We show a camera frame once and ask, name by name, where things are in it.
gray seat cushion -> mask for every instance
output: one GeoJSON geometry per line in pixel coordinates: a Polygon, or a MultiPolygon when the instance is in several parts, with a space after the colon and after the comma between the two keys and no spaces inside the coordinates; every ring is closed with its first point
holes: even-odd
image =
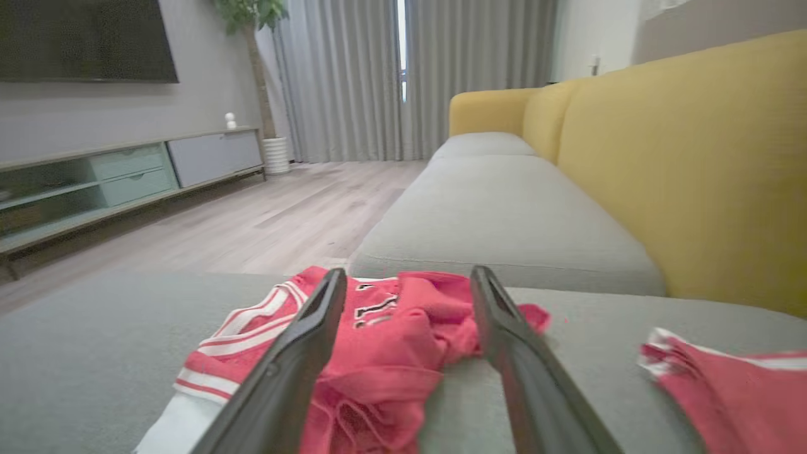
{"type": "Polygon", "coordinates": [[[359,246],[350,272],[468,274],[475,264],[514,287],[665,294],[642,244],[535,156],[429,163],[359,246]]]}
{"type": "MultiPolygon", "coordinates": [[[[807,322],[712,301],[509,288],[553,322],[546,340],[626,454],[705,452],[678,405],[636,365],[656,326],[732,355],[804,349],[807,322]]],[[[515,452],[501,378],[481,359],[446,370],[426,405],[422,452],[515,452]]]]}
{"type": "Polygon", "coordinates": [[[469,156],[536,156],[527,142],[508,132],[470,132],[445,141],[432,156],[434,159],[467,158],[469,156]]]}
{"type": "Polygon", "coordinates": [[[108,273],[0,318],[0,452],[131,452],[199,341],[284,280],[108,273]]]}

television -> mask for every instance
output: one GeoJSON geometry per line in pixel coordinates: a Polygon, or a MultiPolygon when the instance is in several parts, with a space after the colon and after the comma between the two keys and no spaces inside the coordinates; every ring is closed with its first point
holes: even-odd
{"type": "Polygon", "coordinates": [[[0,81],[179,82],[158,0],[0,0],[0,81]]]}

white figurine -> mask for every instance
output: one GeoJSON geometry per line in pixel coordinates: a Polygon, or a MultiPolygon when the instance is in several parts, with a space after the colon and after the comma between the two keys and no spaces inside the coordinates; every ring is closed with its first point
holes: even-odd
{"type": "Polygon", "coordinates": [[[227,112],[224,114],[224,119],[227,121],[227,129],[238,128],[238,124],[236,124],[236,116],[232,112],[227,112]]]}

sofa armrest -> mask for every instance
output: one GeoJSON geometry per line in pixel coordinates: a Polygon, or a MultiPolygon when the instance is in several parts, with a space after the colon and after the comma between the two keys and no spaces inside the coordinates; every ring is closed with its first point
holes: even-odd
{"type": "Polygon", "coordinates": [[[510,132],[521,136],[527,100],[539,88],[469,91],[451,99],[449,136],[468,132],[510,132]]]}

window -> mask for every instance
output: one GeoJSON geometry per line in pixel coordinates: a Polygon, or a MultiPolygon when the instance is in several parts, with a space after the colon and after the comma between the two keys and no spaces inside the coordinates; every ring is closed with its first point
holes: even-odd
{"type": "Polygon", "coordinates": [[[399,79],[401,99],[406,103],[406,0],[398,2],[398,50],[401,57],[399,79]]]}

